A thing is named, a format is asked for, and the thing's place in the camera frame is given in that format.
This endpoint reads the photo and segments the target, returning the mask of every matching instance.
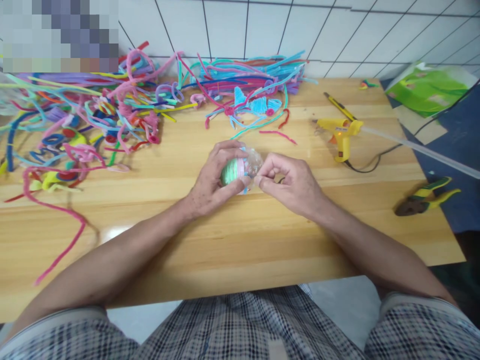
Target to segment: fingernail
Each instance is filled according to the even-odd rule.
[[[241,178],[241,182],[243,183],[243,185],[245,185],[245,187],[247,187],[251,181],[252,179],[249,178],[248,176],[242,176]]]

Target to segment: green plastic bag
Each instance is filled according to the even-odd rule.
[[[476,81],[461,66],[430,67],[417,62],[397,76],[385,93],[427,118],[452,106]]]

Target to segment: gray floor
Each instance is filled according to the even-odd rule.
[[[374,285],[365,276],[310,283],[316,304],[361,349],[374,327],[380,299]],[[143,343],[181,301],[108,310],[108,317],[126,336]],[[0,330],[0,343],[10,329]]]

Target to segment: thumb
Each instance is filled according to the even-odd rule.
[[[255,185],[257,185],[265,194],[276,197],[276,194],[280,187],[283,187],[281,184],[277,184],[275,180],[266,177],[257,175],[255,176]]]
[[[224,203],[231,197],[240,194],[250,184],[250,181],[251,179],[248,176],[239,177],[227,186],[218,189],[215,196],[219,202]]]

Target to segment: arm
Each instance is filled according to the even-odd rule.
[[[276,183],[275,175],[284,181]],[[408,247],[361,222],[331,201],[303,160],[271,153],[255,178],[267,194],[327,230],[350,261],[377,286],[457,305],[447,289]]]
[[[215,145],[190,193],[164,212],[141,221],[62,271],[26,307],[8,340],[35,321],[60,310],[105,305],[120,293],[184,226],[211,214],[248,185],[248,177],[220,186],[228,161],[248,154],[236,140]]]

